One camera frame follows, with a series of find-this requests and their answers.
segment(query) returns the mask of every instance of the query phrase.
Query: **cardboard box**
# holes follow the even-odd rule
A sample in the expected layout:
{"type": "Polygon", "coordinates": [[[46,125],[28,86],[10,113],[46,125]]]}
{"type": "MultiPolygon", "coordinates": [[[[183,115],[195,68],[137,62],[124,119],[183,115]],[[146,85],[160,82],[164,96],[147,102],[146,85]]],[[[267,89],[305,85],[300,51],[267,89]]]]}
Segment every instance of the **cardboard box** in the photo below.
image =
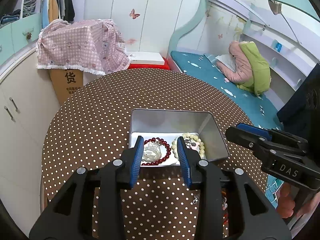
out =
{"type": "Polygon", "coordinates": [[[83,87],[83,72],[78,69],[50,69],[50,78],[60,105],[83,87]]]}

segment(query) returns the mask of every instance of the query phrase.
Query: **pink jacket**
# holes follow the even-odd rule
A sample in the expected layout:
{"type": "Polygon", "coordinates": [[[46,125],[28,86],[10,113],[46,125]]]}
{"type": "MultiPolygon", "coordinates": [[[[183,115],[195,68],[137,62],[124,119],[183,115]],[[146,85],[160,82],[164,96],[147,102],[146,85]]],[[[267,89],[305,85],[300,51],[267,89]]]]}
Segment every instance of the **pink jacket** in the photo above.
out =
{"type": "Polygon", "coordinates": [[[238,41],[230,43],[229,52],[236,59],[236,72],[230,70],[220,61],[217,61],[217,66],[231,82],[238,84],[247,82],[253,77],[252,68],[246,55],[242,52],[238,41]]]}

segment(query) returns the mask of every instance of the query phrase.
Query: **brown polka dot tablecloth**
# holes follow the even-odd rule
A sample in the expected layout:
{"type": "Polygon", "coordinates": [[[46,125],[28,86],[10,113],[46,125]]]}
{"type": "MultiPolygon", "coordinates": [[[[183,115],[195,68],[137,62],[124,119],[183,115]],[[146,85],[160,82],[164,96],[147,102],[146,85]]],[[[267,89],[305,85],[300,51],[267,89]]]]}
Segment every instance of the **brown polka dot tablecloth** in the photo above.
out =
{"type": "MultiPolygon", "coordinates": [[[[232,125],[251,124],[225,94],[186,74],[160,69],[132,69],[108,74],[73,94],[52,120],[44,141],[42,175],[45,196],[51,200],[80,166],[101,168],[128,148],[134,108],[209,111],[222,133],[229,158],[220,166],[242,168],[264,192],[267,174],[248,149],[230,143],[224,133],[232,125]]],[[[141,179],[122,191],[127,239],[192,240],[198,204],[182,178],[141,179]]],[[[93,233],[97,237],[96,191],[93,233]]],[[[228,224],[224,225],[224,236],[228,224]]]]}

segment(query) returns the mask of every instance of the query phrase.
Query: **white box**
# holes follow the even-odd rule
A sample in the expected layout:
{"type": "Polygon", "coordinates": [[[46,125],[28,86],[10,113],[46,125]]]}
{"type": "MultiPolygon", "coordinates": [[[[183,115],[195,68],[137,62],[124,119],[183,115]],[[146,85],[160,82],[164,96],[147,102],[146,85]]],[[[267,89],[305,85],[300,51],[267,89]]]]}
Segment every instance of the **white box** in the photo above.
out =
{"type": "Polygon", "coordinates": [[[129,51],[127,55],[131,64],[164,65],[164,59],[157,52],[129,51]]]}

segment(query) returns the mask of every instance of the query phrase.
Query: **green jacket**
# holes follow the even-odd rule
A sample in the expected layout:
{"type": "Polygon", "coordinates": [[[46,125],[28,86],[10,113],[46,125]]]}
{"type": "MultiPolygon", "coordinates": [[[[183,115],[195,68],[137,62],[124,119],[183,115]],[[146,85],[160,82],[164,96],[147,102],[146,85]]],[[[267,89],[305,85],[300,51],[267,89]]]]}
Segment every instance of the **green jacket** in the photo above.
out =
{"type": "Polygon", "coordinates": [[[271,77],[269,64],[261,56],[253,41],[239,44],[239,46],[250,62],[253,77],[247,82],[237,85],[237,87],[259,96],[270,88],[271,77]]]}

